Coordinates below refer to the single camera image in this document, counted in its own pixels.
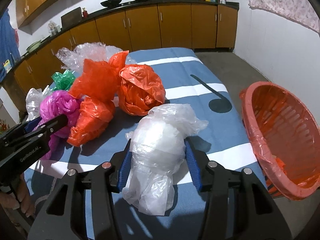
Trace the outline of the person left hand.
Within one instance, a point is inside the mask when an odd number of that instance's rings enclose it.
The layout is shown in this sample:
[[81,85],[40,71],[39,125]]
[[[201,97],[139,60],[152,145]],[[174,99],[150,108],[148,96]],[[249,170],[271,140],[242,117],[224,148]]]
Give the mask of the person left hand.
[[26,215],[26,217],[30,217],[34,215],[35,206],[31,200],[30,192],[27,187],[27,184],[24,179],[24,174],[20,175],[20,183],[18,185],[18,189],[16,190],[17,196],[12,196],[1,192],[1,206],[16,210],[19,207],[21,211]]

